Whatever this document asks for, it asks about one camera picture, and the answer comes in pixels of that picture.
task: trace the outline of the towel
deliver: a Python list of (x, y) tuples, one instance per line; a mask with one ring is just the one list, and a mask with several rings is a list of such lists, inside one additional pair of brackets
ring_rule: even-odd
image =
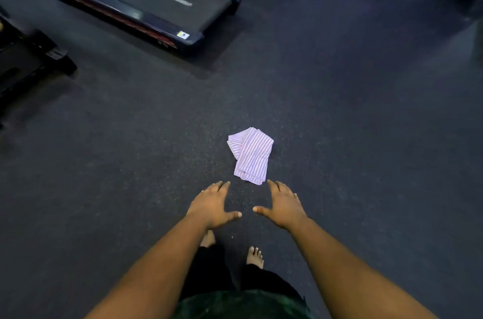
[(267, 178), (267, 166), (273, 139), (250, 127), (228, 136), (228, 146), (237, 160), (235, 176), (260, 185)]

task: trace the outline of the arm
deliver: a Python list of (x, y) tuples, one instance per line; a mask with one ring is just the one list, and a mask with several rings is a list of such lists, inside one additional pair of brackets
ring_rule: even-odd
[(186, 216), (142, 256), (86, 319), (166, 319), (172, 316), (191, 261), (209, 229), (240, 212), (225, 212), (230, 183), (202, 190)]
[(436, 318), (309, 219), (285, 184), (269, 180), (269, 186), (272, 210), (253, 210), (291, 233), (334, 319)]

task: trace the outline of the forearm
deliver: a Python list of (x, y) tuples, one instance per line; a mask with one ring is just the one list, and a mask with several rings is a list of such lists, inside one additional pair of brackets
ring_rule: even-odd
[(309, 218), (290, 229), (334, 319), (434, 318)]
[(186, 216), (134, 264), (87, 319), (171, 317), (205, 232), (202, 218)]

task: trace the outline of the green shirt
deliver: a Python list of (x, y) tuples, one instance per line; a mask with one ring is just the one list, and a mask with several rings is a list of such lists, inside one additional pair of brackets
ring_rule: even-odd
[(314, 319), (309, 308), (286, 296), (252, 291), (217, 291), (188, 297), (173, 319)]

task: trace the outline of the pant leg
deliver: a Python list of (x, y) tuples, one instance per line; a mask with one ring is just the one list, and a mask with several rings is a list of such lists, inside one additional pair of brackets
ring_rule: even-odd
[(223, 245), (200, 247), (191, 262), (179, 301), (200, 293), (234, 289), (230, 271), (225, 264)]
[(287, 281), (280, 278), (278, 274), (261, 269), (254, 264), (246, 264), (243, 267), (240, 288), (277, 293), (305, 304), (305, 300)]

